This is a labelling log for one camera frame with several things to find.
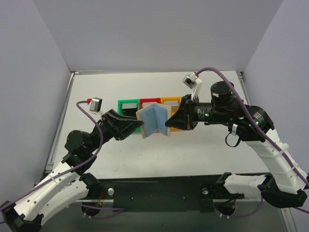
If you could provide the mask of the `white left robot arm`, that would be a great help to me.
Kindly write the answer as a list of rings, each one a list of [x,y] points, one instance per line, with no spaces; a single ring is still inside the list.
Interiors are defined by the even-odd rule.
[[[1,206],[4,222],[13,232],[38,232],[49,218],[74,201],[96,198],[102,185],[87,172],[96,154],[110,139],[124,140],[142,125],[136,117],[109,110],[91,133],[71,131],[65,144],[67,154],[50,174],[20,200]]]

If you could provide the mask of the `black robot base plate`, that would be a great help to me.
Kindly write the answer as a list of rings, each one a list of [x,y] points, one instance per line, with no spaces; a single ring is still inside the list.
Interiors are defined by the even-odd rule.
[[[217,206],[230,206],[244,194],[231,194],[224,187],[220,175],[170,176],[100,179],[100,188],[81,200],[95,203],[102,197],[112,202],[114,209],[126,212],[212,212]]]

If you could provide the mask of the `beige leather card holder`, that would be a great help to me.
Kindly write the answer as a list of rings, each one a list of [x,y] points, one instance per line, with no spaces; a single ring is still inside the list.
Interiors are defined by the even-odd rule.
[[[152,103],[136,112],[137,120],[142,121],[140,128],[143,139],[150,137],[157,131],[166,137],[170,137],[170,127],[165,123],[171,118],[171,106]]]

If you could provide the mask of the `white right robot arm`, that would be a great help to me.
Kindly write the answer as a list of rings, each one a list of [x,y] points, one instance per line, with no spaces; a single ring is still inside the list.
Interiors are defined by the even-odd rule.
[[[239,175],[224,173],[215,184],[203,185],[212,199],[234,196],[261,197],[276,208],[303,206],[307,199],[305,181],[309,175],[302,171],[288,154],[288,145],[281,142],[274,123],[258,106],[246,105],[254,123],[272,140],[262,136],[246,117],[239,101],[231,90],[233,83],[216,82],[210,88],[211,102],[200,102],[198,97],[182,97],[177,112],[167,120],[167,127],[193,130],[199,122],[205,125],[223,125],[229,134],[238,137],[238,143],[251,147],[269,173]]]

